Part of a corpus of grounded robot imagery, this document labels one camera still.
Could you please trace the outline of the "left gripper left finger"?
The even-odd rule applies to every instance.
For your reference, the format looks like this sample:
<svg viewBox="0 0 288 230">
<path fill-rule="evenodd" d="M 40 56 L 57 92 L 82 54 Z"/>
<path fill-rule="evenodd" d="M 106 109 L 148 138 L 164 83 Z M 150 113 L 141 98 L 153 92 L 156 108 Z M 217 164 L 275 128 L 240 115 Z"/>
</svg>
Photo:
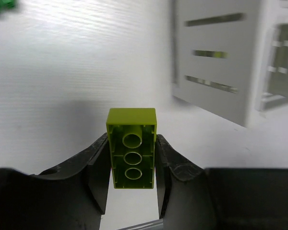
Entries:
<svg viewBox="0 0 288 230">
<path fill-rule="evenodd" d="M 109 177 L 106 134 L 38 175 L 0 168 L 0 230 L 97 230 Z"/>
</svg>

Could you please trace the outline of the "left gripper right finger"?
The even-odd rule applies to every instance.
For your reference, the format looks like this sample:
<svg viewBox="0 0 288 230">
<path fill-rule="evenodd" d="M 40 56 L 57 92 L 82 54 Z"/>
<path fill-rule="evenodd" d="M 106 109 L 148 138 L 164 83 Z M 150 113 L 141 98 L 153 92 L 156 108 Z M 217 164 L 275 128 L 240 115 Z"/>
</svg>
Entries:
<svg viewBox="0 0 288 230">
<path fill-rule="evenodd" d="M 288 169 L 202 169 L 156 139 L 159 217 L 166 230 L 288 230 Z"/>
</svg>

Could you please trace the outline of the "lime green lego plate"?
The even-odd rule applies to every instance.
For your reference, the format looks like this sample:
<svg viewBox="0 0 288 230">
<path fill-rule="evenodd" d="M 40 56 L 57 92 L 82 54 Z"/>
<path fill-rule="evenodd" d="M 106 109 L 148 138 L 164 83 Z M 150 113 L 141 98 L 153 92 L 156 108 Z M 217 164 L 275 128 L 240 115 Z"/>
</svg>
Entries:
<svg viewBox="0 0 288 230">
<path fill-rule="evenodd" d="M 157 118 L 154 108 L 111 108 L 106 120 L 113 185 L 152 189 Z"/>
</svg>

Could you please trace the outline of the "green small lego cube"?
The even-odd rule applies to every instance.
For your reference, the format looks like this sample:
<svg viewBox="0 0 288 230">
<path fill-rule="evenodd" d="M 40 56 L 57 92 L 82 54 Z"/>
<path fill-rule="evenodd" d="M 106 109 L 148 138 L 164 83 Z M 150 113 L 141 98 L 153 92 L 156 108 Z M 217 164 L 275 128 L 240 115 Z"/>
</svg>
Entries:
<svg viewBox="0 0 288 230">
<path fill-rule="evenodd" d="M 9 10 L 16 7 L 16 0 L 0 0 L 0 12 L 2 10 Z"/>
</svg>

